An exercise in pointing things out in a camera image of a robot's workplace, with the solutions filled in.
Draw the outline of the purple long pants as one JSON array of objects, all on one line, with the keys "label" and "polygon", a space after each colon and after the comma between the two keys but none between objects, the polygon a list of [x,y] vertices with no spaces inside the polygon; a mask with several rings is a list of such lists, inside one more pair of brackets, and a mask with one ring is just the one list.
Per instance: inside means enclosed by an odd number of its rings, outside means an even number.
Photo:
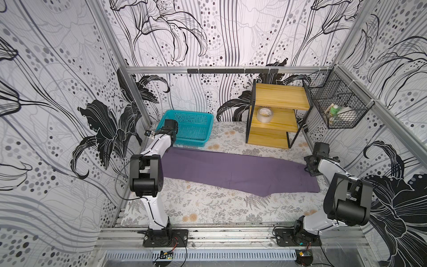
[{"label": "purple long pants", "polygon": [[163,174],[266,197],[276,193],[318,193],[316,177],[303,164],[268,157],[170,148],[161,159]]}]

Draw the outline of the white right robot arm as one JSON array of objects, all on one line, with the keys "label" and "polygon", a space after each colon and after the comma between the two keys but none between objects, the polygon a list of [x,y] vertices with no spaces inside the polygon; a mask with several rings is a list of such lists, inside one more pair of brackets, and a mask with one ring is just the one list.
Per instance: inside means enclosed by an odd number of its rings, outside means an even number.
[{"label": "white right robot arm", "polygon": [[329,144],[317,142],[312,155],[304,158],[306,171],[312,176],[323,175],[329,188],[322,210],[294,222],[291,237],[298,245],[313,244],[324,232],[338,227],[366,225],[370,219],[373,185],[350,174],[329,152]]}]

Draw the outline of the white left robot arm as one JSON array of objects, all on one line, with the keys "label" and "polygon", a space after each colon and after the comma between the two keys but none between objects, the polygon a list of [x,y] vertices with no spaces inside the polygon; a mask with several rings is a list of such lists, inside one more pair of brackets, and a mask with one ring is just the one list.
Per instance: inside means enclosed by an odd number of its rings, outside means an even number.
[{"label": "white left robot arm", "polygon": [[149,226],[146,235],[149,238],[170,238],[171,224],[166,214],[160,192],[163,188],[164,176],[162,157],[176,141],[178,123],[167,119],[156,131],[146,131],[152,142],[141,154],[131,156],[130,190],[142,201]]}]

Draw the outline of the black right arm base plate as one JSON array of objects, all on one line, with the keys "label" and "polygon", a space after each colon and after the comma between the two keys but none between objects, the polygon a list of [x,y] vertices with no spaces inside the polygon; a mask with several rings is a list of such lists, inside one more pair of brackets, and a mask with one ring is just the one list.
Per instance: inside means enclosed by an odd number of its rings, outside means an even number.
[{"label": "black right arm base plate", "polygon": [[305,231],[294,234],[290,228],[273,228],[273,237],[279,247],[320,247],[322,242],[320,237]]}]

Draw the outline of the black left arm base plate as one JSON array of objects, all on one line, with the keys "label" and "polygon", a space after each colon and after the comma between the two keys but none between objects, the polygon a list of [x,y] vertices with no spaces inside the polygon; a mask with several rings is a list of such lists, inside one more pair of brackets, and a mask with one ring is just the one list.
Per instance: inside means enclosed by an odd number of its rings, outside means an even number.
[{"label": "black left arm base plate", "polygon": [[185,248],[188,243],[187,229],[163,229],[145,231],[144,248]]}]

